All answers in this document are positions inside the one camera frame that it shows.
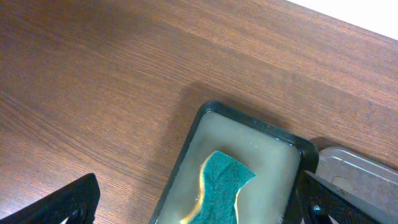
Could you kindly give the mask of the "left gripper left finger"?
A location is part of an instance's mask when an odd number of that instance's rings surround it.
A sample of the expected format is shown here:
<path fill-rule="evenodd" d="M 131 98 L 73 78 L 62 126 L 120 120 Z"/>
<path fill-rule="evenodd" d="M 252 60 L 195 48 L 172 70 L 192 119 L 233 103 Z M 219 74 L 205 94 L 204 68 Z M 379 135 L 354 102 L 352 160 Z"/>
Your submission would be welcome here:
<path fill-rule="evenodd" d="M 100 199 L 100 188 L 89 173 L 50 195 L 34 202 L 1 223 L 62 223 L 92 224 Z"/>

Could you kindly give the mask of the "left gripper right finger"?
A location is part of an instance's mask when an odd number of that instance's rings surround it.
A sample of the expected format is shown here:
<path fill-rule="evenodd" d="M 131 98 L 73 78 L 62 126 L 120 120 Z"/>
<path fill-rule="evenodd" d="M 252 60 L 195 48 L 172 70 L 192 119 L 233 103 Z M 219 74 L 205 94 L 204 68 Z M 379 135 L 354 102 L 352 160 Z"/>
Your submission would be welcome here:
<path fill-rule="evenodd" d="M 397 223 L 396 216 L 307 170 L 299 175 L 296 196 L 305 223 Z"/>

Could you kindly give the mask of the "green yellow sponge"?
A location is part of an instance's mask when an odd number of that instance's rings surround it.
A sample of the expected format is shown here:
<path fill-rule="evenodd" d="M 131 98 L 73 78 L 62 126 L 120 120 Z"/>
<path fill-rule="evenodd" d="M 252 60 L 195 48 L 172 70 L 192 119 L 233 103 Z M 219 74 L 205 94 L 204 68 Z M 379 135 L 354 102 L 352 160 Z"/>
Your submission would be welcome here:
<path fill-rule="evenodd" d="M 221 152 L 212 152 L 199 173 L 199 194 L 181 224 L 238 224 L 238 197 L 256 174 L 243 163 Z"/>

